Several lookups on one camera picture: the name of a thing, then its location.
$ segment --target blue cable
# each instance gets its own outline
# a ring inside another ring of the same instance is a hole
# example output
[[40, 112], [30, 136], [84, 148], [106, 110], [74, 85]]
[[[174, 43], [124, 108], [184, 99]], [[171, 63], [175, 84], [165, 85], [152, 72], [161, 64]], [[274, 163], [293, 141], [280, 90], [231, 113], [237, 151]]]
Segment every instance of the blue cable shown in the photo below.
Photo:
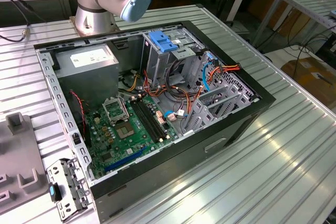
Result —
[[164, 113], [164, 118], [166, 118], [169, 114], [171, 114], [171, 113], [174, 113], [174, 111], [171, 111], [171, 110], [169, 110], [169, 111], [167, 111], [166, 113]]
[[207, 91], [210, 91], [210, 88], [208, 86], [208, 83], [206, 83], [206, 76], [205, 76], [205, 69], [208, 65], [210, 65], [211, 62], [208, 62], [207, 64], [204, 65], [204, 68], [203, 68], [203, 76], [202, 76], [202, 79], [203, 79], [203, 84], [204, 84], [204, 87], [206, 88]]

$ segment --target red cable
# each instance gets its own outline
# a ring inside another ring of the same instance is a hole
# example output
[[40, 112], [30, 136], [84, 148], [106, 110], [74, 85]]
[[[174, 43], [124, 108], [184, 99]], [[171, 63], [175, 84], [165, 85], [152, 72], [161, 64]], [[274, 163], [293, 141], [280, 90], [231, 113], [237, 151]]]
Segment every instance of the red cable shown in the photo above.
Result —
[[74, 93], [72, 90], [70, 91], [70, 94], [74, 95], [76, 97], [77, 101], [79, 102], [80, 110], [81, 110], [81, 113], [82, 113], [82, 121], [83, 121], [83, 135], [85, 135], [85, 118], [84, 118], [84, 109], [83, 109], [82, 102], [79, 99], [78, 95], [76, 95], [76, 93]]

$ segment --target blue pcie slot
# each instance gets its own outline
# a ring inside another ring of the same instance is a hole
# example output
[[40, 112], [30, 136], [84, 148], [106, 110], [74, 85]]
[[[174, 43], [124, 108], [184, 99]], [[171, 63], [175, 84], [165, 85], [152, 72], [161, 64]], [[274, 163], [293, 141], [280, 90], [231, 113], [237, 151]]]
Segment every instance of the blue pcie slot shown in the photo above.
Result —
[[123, 158], [122, 160], [119, 160], [118, 162], [115, 162], [112, 165], [109, 165], [108, 167], [105, 167], [105, 172], [109, 172], [110, 170], [116, 169], [119, 166], [122, 166], [126, 163], [128, 163], [129, 161], [132, 161], [133, 159], [136, 159], [138, 157], [140, 157], [142, 155], [142, 152], [147, 149], [147, 146], [142, 148], [141, 150], [139, 150], [138, 152]]

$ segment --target table leg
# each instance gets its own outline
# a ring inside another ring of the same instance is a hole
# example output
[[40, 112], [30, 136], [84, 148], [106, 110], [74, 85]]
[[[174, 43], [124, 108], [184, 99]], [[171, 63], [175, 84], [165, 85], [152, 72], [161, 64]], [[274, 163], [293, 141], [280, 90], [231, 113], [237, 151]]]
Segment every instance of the table leg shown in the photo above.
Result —
[[238, 11], [238, 9], [239, 9], [242, 1], [243, 0], [235, 0], [233, 6], [231, 8], [231, 11], [230, 11], [229, 15], [227, 16], [227, 19], [226, 19], [227, 21], [234, 20], [234, 18], [235, 18], [236, 14], [237, 14], [237, 11]]
[[275, 26], [273, 27], [273, 31], [276, 31], [279, 26], [281, 26], [281, 24], [284, 22], [285, 18], [289, 15], [290, 11], [292, 10], [292, 7], [290, 5], [288, 5], [285, 9], [285, 11], [283, 12], [283, 14], [281, 14], [279, 20], [277, 21], [277, 23], [275, 24]]
[[252, 42], [252, 46], [256, 47], [256, 44], [258, 43], [261, 35], [263, 34], [269, 20], [271, 19], [273, 13], [276, 11], [279, 3], [280, 3], [281, 0], [274, 0], [273, 4], [271, 5], [270, 9], [268, 10], [265, 18], [263, 19], [263, 21], [261, 22], [257, 32], [256, 32], [256, 35], [255, 35], [255, 38]]

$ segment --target side panel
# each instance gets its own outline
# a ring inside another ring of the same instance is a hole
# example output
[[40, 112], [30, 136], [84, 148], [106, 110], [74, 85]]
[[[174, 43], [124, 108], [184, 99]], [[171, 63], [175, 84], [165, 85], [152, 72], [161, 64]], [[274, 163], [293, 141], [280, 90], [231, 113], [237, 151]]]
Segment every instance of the side panel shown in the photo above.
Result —
[[95, 200], [101, 222], [120, 213], [139, 199], [174, 180], [216, 152], [222, 150], [251, 117], [244, 118], [146, 173]]

